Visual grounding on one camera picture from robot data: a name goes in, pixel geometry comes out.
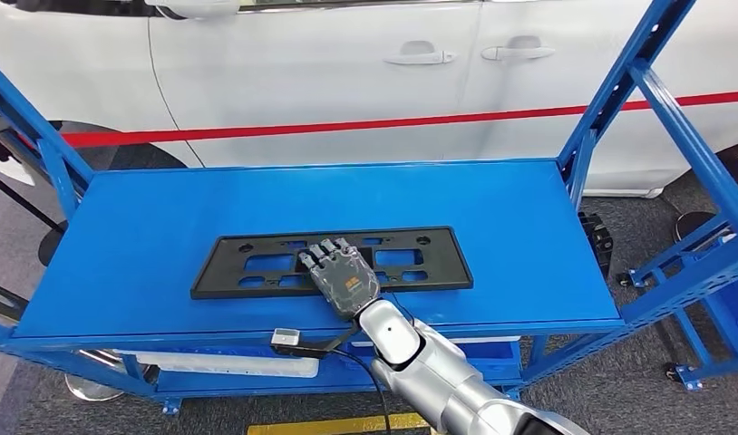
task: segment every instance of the robot finger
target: robot finger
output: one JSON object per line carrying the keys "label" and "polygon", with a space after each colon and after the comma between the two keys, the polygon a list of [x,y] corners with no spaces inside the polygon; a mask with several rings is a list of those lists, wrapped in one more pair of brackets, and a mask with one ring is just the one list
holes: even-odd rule
{"label": "robot finger", "polygon": [[351,246],[349,243],[347,243],[347,240],[345,240],[344,237],[340,237],[335,240],[335,244],[337,244],[337,246],[343,251],[346,251]]}
{"label": "robot finger", "polygon": [[307,252],[300,252],[299,259],[300,261],[302,261],[302,264],[305,265],[305,267],[307,267],[308,269],[312,269],[313,267],[317,266],[317,263]]}
{"label": "robot finger", "polygon": [[328,238],[325,238],[324,240],[321,241],[321,246],[326,248],[326,252],[328,254],[332,254],[333,252],[337,250],[337,246],[335,246],[335,244],[332,243],[332,241],[329,240]]}
{"label": "robot finger", "polygon": [[321,249],[321,247],[318,244],[314,244],[308,247],[310,252],[313,254],[313,256],[316,258],[316,261],[321,261],[322,258],[326,256],[324,253],[324,250]]}

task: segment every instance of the blue metal frame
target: blue metal frame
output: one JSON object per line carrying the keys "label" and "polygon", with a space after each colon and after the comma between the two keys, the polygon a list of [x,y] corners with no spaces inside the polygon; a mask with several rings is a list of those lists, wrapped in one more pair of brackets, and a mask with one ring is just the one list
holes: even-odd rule
{"label": "blue metal frame", "polygon": [[[723,242],[716,240],[708,249],[717,249]],[[707,250],[699,251],[694,256],[682,258],[681,266],[690,267],[698,258],[707,254]],[[703,388],[701,380],[705,377],[718,376],[738,371],[738,281],[723,287],[718,292],[706,296],[702,305],[711,317],[718,333],[721,335],[731,355],[726,361],[715,362],[705,348],[703,340],[694,329],[684,309],[675,313],[679,325],[684,330],[687,341],[690,343],[700,360],[700,368],[680,365],[676,368],[679,380],[688,391],[697,391]]]}
{"label": "blue metal frame", "polygon": [[[558,181],[559,190],[563,194],[561,202],[564,202],[565,207],[568,208],[566,205],[566,193],[568,193],[572,208],[577,209],[593,149],[628,96],[638,86],[692,165],[698,178],[710,191],[721,213],[719,217],[698,228],[692,235],[667,249],[645,266],[631,271],[637,285],[644,285],[649,277],[655,280],[656,285],[633,303],[621,307],[620,318],[602,319],[598,317],[599,320],[587,319],[585,322],[571,320],[506,322],[499,327],[485,324],[452,324],[442,330],[449,336],[468,334],[483,336],[496,332],[534,336],[529,364],[522,372],[518,370],[520,356],[516,344],[513,345],[511,357],[505,359],[505,365],[485,368],[486,379],[501,382],[511,393],[517,393],[519,388],[558,372],[672,313],[679,313],[679,320],[682,322],[686,319],[681,317],[679,311],[681,308],[738,280],[738,186],[682,114],[675,99],[650,69],[652,61],[658,56],[693,3],[692,0],[654,0],[652,2],[558,155],[555,165],[552,162],[550,165],[554,178],[559,180],[558,174],[560,174],[564,181],[564,184]],[[86,185],[90,184],[94,178],[94,172],[1,73],[0,113],[19,132],[27,147],[40,151],[42,156],[40,163],[46,167],[51,176],[65,215],[68,219],[72,218],[79,203],[76,185],[79,184],[79,179]],[[345,169],[354,168],[351,165],[342,166]],[[68,167],[77,174],[77,177],[68,170]],[[104,180],[105,177],[106,175],[100,176],[99,179]],[[79,218],[76,222],[83,222],[83,219]],[[712,240],[714,235],[725,227],[732,227],[737,237],[691,264],[682,262],[687,256],[693,255],[697,249],[704,247],[707,241]],[[669,268],[676,266],[682,267],[678,273],[669,272]],[[326,327],[322,328],[320,333],[337,334],[338,331]],[[581,335],[555,352],[545,354],[549,334],[568,333]],[[130,350],[162,350],[164,347],[217,346],[238,343],[238,340],[259,341],[266,339],[267,335],[268,333],[264,331],[248,330],[222,333],[169,331],[169,333],[143,335],[41,336],[24,333],[20,335],[15,333],[13,328],[0,326],[0,352],[10,353],[119,390],[161,401],[164,403],[166,413],[176,412],[180,407],[180,400],[184,397],[364,391],[372,388],[370,382],[356,384],[354,374],[351,374],[349,368],[345,368],[336,359],[328,357],[323,364],[330,370],[335,370],[336,378],[353,380],[352,383],[348,383],[347,387],[344,385],[324,386],[317,382],[292,381],[286,383],[272,377],[267,378],[266,382],[270,382],[270,385],[266,386],[259,378],[243,383],[238,382],[238,377],[232,377],[232,375],[175,372],[164,375],[163,383],[159,381],[157,384],[149,384],[142,378],[139,366],[133,357],[123,358],[126,368],[126,373],[123,373],[73,352],[79,349],[111,347]],[[683,376],[705,376],[709,373],[714,374],[714,370],[717,368],[705,367]],[[216,388],[219,384],[222,384],[222,388]]]}

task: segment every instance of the blue metal shelf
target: blue metal shelf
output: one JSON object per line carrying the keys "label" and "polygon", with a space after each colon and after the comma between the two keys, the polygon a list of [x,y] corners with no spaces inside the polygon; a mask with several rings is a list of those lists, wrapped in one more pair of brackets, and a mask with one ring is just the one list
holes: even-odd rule
{"label": "blue metal shelf", "polygon": [[[310,211],[308,192],[328,211]],[[347,325],[323,297],[190,299],[216,238],[419,226],[451,226],[479,278],[468,290],[397,295],[444,334],[463,324],[487,335],[512,334],[515,324],[526,324],[523,333],[545,322],[580,333],[622,325],[555,162],[523,160],[100,174],[13,337],[61,345],[233,333],[237,343],[267,344],[277,327],[333,336]],[[539,247],[564,253],[542,274]]]}
{"label": "blue metal shelf", "polygon": [[[652,2],[556,159],[95,173],[0,73],[0,114],[15,130],[10,142],[23,140],[24,155],[40,150],[37,165],[48,170],[70,222],[19,325],[0,325],[0,351],[163,401],[166,412],[189,396],[367,388],[332,358],[308,382],[164,372],[150,384],[134,370],[68,352],[262,345],[276,327],[312,339],[345,329],[319,297],[191,300],[211,244],[228,234],[452,227],[474,288],[402,294],[399,302],[450,337],[534,336],[520,376],[518,352],[477,361],[509,392],[733,285],[738,186],[650,66],[693,3]],[[656,285],[618,310],[577,209],[594,147],[636,87],[721,212],[630,271],[635,285],[648,278]],[[736,237],[682,263],[725,228]],[[684,267],[672,273],[677,265]],[[578,337],[546,354],[549,334]],[[131,358],[126,363],[136,368]]]}

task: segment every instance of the black license plate bracket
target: black license plate bracket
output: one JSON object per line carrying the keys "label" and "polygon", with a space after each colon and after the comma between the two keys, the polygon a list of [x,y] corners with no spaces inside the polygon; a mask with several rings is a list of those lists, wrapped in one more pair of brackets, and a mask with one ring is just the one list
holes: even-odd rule
{"label": "black license plate bracket", "polygon": [[297,254],[325,238],[344,237],[380,278],[383,291],[473,287],[454,231],[419,227],[367,231],[223,236],[190,289],[193,299],[319,295]]}

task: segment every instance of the car door handle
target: car door handle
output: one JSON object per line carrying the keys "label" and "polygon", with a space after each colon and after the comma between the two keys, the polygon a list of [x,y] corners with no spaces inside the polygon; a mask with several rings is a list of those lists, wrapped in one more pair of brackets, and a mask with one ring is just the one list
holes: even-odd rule
{"label": "car door handle", "polygon": [[438,51],[433,53],[421,54],[398,54],[386,57],[383,61],[395,65],[438,65],[441,63],[449,63],[457,58],[457,53]]}
{"label": "car door handle", "polygon": [[489,47],[481,51],[481,57],[488,61],[507,61],[509,59],[539,59],[541,57],[548,57],[555,52],[556,49],[550,47]]}

